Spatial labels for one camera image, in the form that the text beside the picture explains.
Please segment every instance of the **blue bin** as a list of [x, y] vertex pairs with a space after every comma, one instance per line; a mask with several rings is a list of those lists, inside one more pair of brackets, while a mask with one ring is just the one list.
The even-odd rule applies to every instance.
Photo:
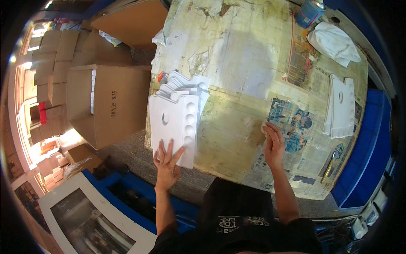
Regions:
[[378, 185], [391, 156], [390, 112], [384, 92], [369, 89], [354, 149], [331, 190], [339, 210], [364, 207]]

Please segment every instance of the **small orange object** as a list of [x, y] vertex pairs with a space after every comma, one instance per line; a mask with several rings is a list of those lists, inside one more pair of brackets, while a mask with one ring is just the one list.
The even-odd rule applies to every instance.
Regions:
[[158, 74], [158, 82], [161, 82], [162, 77], [164, 76], [164, 72]]

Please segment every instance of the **plastic bag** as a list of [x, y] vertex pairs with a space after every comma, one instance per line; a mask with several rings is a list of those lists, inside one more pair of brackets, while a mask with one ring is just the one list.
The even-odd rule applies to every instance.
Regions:
[[110, 36], [108, 34], [106, 34], [103, 31], [99, 30], [99, 35], [104, 37], [108, 42], [110, 42], [111, 44], [114, 45], [114, 47], [117, 47], [117, 45], [119, 45], [121, 43], [121, 41], [117, 40], [116, 38], [114, 38], [113, 36]]
[[79, 172], [82, 172], [83, 170], [86, 169], [84, 163], [87, 162], [88, 160], [91, 160], [92, 157], [89, 156], [86, 159], [83, 159], [81, 161], [78, 161], [76, 163], [72, 163], [71, 165], [68, 165], [65, 170], [63, 171], [63, 179], [66, 181], [72, 176], [76, 175]]
[[323, 55], [344, 67], [361, 58], [351, 38], [338, 27], [321, 22], [307, 36], [309, 43]]

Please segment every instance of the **white frame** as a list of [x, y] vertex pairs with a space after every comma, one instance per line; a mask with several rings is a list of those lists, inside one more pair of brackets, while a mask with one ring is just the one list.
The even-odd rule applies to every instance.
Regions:
[[103, 197], [82, 173], [79, 173], [38, 200], [45, 221], [64, 253], [77, 254], [56, 222], [51, 208], [79, 188], [111, 223], [135, 241], [128, 254], [147, 254], [152, 250], [157, 236], [125, 216]]

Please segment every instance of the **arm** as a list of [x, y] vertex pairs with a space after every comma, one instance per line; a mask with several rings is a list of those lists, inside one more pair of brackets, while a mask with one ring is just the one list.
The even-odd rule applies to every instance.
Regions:
[[263, 127], [267, 134], [265, 149], [265, 161], [271, 168], [274, 177], [276, 206], [278, 208], [279, 221], [288, 224], [294, 219], [300, 218], [299, 207], [295, 193], [290, 186], [282, 164], [285, 153], [285, 145], [281, 131], [273, 124], [267, 123]]
[[171, 229], [177, 231], [175, 212], [169, 199], [169, 188], [179, 179], [180, 167], [175, 166], [184, 148], [180, 148], [172, 158], [173, 140], [170, 141], [168, 152], [166, 153], [163, 141], [159, 143], [160, 159], [158, 160], [158, 151], [154, 154], [154, 164], [158, 168], [158, 176], [155, 185], [156, 194], [156, 232], [160, 235], [165, 230]]

